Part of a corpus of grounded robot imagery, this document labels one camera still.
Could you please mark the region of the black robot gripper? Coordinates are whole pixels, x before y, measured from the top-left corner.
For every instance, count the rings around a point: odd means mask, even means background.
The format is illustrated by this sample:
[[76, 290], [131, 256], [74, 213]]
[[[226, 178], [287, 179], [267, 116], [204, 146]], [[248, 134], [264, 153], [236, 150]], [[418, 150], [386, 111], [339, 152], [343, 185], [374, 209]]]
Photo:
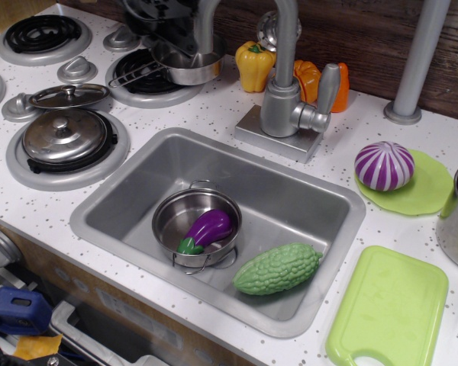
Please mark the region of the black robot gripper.
[[194, 36], [194, 19], [198, 1], [120, 1], [127, 26], [141, 36], [171, 43], [188, 56], [198, 45]]

